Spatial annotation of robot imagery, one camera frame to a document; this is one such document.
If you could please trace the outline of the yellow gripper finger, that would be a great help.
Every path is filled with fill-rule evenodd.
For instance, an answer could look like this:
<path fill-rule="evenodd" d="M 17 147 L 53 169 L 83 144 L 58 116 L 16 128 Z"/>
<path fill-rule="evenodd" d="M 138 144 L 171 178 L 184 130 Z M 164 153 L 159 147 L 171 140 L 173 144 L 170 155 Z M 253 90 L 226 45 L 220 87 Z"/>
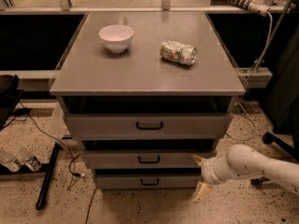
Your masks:
<path fill-rule="evenodd" d="M 205 199 L 205 197 L 211 193 L 213 187 L 208 183 L 199 182 L 196 186 L 195 192 L 192 196 L 192 200 L 195 203 L 199 203 Z"/>
<path fill-rule="evenodd" d="M 199 155 L 196 155 L 196 154 L 192 154 L 192 158 L 194 159 L 194 161 L 199 165 L 199 166 L 202 166 L 206 159 L 204 157 L 201 157 Z"/>

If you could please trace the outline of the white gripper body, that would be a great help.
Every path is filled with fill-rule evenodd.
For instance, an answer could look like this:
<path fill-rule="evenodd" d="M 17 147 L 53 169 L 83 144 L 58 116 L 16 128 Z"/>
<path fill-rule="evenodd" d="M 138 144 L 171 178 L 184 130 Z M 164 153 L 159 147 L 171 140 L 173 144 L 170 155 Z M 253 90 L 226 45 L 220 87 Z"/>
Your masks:
<path fill-rule="evenodd" d="M 201 175 L 209 185 L 219 185 L 225 182 L 221 175 L 222 167 L 227 164 L 224 157 L 206 159 L 201 164 Z"/>

